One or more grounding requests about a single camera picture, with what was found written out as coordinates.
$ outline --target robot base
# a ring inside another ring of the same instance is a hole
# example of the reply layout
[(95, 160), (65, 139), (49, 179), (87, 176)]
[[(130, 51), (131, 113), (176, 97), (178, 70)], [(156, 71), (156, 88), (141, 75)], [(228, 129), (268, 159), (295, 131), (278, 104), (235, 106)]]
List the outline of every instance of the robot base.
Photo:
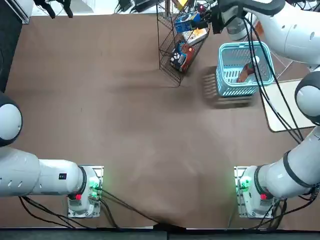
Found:
[(86, 172), (87, 183), (81, 199), (70, 200), (68, 198), (69, 218), (96, 218), (100, 216), (101, 191), (94, 188), (102, 188), (104, 174), (103, 166), (82, 166)]
[[(254, 184), (256, 168), (256, 166), (234, 167), (238, 211), (241, 218), (262, 219), (274, 203), (274, 199), (261, 200)], [(272, 211), (270, 210), (265, 219), (271, 219), (272, 217)]]

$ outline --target floor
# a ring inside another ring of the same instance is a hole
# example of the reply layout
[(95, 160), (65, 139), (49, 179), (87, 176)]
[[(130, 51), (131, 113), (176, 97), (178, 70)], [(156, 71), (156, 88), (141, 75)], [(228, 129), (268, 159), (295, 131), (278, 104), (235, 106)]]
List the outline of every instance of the floor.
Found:
[[(204, 94), (219, 46), (230, 41), (226, 32), (209, 35), (177, 88), (158, 69), (156, 24), (151, 14), (33, 17), (22, 28), (6, 90), (24, 120), (13, 147), (43, 159), (103, 165), (104, 188), (160, 221), (226, 228), (236, 204), (233, 167), (275, 162), (295, 142), (268, 129), (258, 98), (221, 104)], [(160, 26), (160, 38), (165, 32)], [(282, 78), (306, 72), (293, 64)], [(67, 211), (65, 197), (34, 198)], [(51, 226), (28, 216), (16, 198), (0, 204), (6, 206), (1, 227)], [(290, 199), (288, 208), (301, 204)], [(121, 227), (153, 224), (110, 208)], [(319, 208), (317, 201), (285, 216), (281, 227), (318, 230)], [(104, 215), (83, 222), (109, 226)], [(231, 228), (256, 224), (235, 217)]]

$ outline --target blue box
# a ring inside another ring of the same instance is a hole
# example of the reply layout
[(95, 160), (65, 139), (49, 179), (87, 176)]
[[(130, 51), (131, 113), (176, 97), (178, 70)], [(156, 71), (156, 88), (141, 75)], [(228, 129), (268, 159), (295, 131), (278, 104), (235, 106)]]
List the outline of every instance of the blue box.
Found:
[(187, 31), (192, 31), (196, 27), (191, 26), (191, 22), (199, 22), (201, 20), (200, 14), (197, 13), (187, 13), (175, 20), (174, 26), (177, 33), (183, 33)]

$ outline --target wire basket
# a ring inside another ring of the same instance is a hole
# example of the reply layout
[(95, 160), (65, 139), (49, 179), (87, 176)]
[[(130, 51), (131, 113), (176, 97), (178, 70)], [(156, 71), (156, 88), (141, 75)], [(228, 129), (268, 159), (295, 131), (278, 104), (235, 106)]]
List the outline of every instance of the wire basket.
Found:
[[(274, 71), (270, 50), (264, 42), (261, 43)], [(254, 41), (253, 47), (255, 55), (260, 59), (258, 67), (261, 73), (261, 80), (264, 86), (268, 86), (272, 84), (275, 79), (269, 69), (259, 42)], [(251, 96), (257, 91), (259, 86), (254, 74), (249, 75), (245, 82), (237, 82), (238, 76), (247, 63), (251, 63), (249, 43), (247, 41), (225, 43), (220, 46), (218, 66), (216, 68), (216, 81), (219, 95), (222, 97), (243, 97)]]

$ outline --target green light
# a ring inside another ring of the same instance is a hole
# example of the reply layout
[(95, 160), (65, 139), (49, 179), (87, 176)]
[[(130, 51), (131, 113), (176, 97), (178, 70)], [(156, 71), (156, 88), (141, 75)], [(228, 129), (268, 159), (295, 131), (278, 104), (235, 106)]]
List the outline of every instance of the green light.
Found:
[(251, 184), (251, 177), (249, 176), (244, 176), (241, 178), (240, 183), (241, 183), (241, 189), (248, 189)]

